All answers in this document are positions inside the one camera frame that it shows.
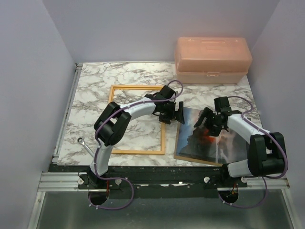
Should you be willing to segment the orange wooden picture frame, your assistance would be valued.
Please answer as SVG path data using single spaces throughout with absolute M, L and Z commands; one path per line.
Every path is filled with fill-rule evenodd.
M 113 84 L 110 87 L 110 95 L 108 102 L 113 101 L 115 90 L 161 90 L 162 85 L 127 85 L 127 84 Z M 127 154 L 127 155 L 165 155 L 165 124 L 161 123 L 161 139 L 160 150 L 120 150 L 113 149 L 113 154 Z

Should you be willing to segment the brown cardboard backing board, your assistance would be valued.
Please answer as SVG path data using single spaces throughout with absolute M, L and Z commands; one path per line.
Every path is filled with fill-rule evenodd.
M 209 136 L 205 127 L 193 128 L 182 124 L 177 128 L 174 158 L 213 166 L 228 162 L 218 137 Z

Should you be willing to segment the sunset landscape photo print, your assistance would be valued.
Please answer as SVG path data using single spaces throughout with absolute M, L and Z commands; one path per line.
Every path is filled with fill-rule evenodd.
M 222 130 L 209 136 L 205 126 L 194 127 L 202 111 L 184 108 L 184 124 L 179 124 L 174 158 L 221 166 L 247 159 L 248 143 L 235 131 Z

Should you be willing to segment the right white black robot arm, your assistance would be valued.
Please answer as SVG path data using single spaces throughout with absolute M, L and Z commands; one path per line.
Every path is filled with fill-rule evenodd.
M 282 178 L 288 171 L 288 160 L 284 136 L 270 132 L 254 124 L 245 115 L 248 113 L 232 110 L 229 97 L 214 99 L 215 110 L 206 107 L 194 127 L 203 125 L 209 136 L 218 136 L 221 131 L 233 130 L 248 144 L 247 158 L 222 166 L 220 183 L 230 187 L 237 177 Z

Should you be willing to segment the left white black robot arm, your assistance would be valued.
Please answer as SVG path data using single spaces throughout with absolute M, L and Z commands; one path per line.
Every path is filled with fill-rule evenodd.
M 113 147 L 121 141 L 129 123 L 139 117 L 155 115 L 158 121 L 170 124 L 178 121 L 184 124 L 183 102 L 179 102 L 176 110 L 176 98 L 182 94 L 174 91 L 169 85 L 165 85 L 159 92 L 147 94 L 144 98 L 119 105 L 110 102 L 94 124 L 95 140 L 98 143 L 92 164 L 89 183 L 94 188 L 102 188 L 105 185 L 105 173 L 108 171 L 109 159 Z

